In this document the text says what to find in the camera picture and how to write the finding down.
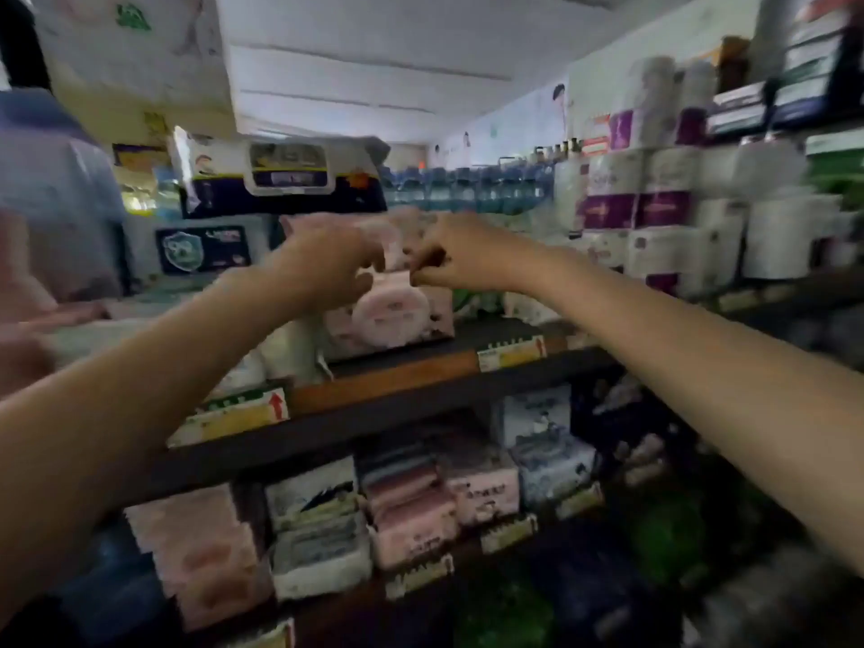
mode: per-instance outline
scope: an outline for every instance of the forearm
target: forearm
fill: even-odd
[[[535,297],[864,572],[864,377],[571,250],[535,262]]]
[[[232,271],[119,346],[0,403],[0,565],[19,600],[46,584],[124,485],[280,321]],[[19,600],[0,599],[3,608]]]

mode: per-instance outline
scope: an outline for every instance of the person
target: person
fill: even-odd
[[[382,249],[359,229],[297,234],[0,402],[0,624],[54,582],[246,352],[356,301],[369,266],[383,268]],[[416,284],[524,293],[572,320],[864,573],[864,376],[472,214],[441,217],[410,267]]]

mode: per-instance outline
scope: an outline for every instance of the logo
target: logo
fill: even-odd
[[[162,239],[162,247],[168,263],[187,273],[200,269],[204,263],[204,244],[194,234],[175,232]]]

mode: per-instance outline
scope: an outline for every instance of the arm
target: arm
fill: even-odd
[[[413,267],[556,309],[864,574],[864,376],[476,218],[439,223]]]
[[[358,229],[309,231],[123,344],[0,403],[0,627],[243,355],[285,322],[354,302],[383,268]]]

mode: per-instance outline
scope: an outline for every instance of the white ceiling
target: white ceiling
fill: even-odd
[[[242,131],[408,143],[547,84],[686,1],[218,0]]]

